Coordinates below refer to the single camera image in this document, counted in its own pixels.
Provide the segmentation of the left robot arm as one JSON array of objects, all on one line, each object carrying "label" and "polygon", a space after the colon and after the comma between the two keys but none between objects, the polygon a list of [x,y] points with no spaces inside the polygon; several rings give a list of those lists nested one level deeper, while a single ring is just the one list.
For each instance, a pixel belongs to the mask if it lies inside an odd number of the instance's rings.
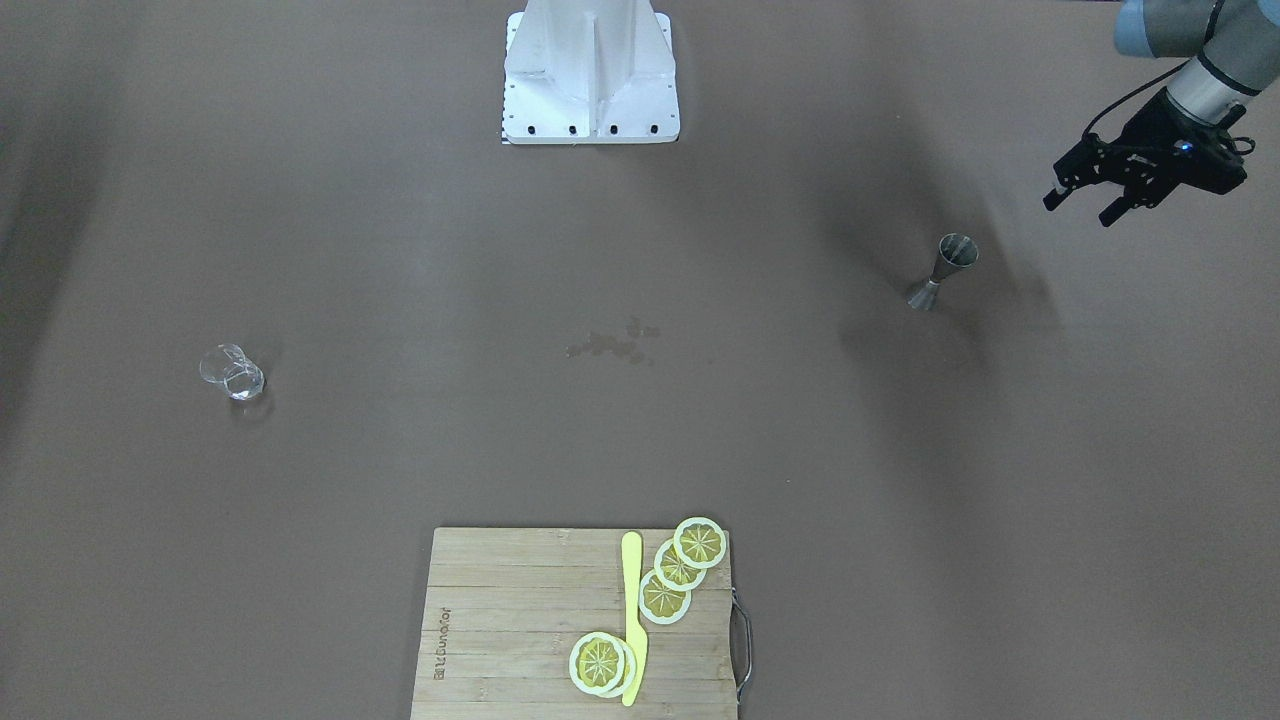
[{"label": "left robot arm", "polygon": [[1125,56],[1175,58],[1165,72],[1106,106],[1053,164],[1044,209],[1076,190],[1116,184],[1100,214],[1110,227],[1128,211],[1157,208],[1187,186],[1226,195],[1247,179],[1252,138],[1233,127],[1277,81],[1275,1],[1123,1],[1114,46]]}]

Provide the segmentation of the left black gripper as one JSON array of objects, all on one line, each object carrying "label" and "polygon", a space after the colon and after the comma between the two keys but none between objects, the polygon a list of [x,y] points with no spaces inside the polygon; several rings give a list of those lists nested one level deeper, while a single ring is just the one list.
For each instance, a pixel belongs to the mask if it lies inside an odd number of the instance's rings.
[{"label": "left black gripper", "polygon": [[1247,178],[1245,154],[1230,135],[1244,115],[1245,106],[1230,101],[1222,119],[1206,124],[1187,115],[1162,90],[1114,142],[1083,135],[1052,165],[1053,187],[1042,204],[1053,211],[1075,190],[1115,183],[1123,187],[1120,197],[1098,214],[1100,224],[1111,227],[1133,209],[1158,206],[1180,186],[1229,193]]}]

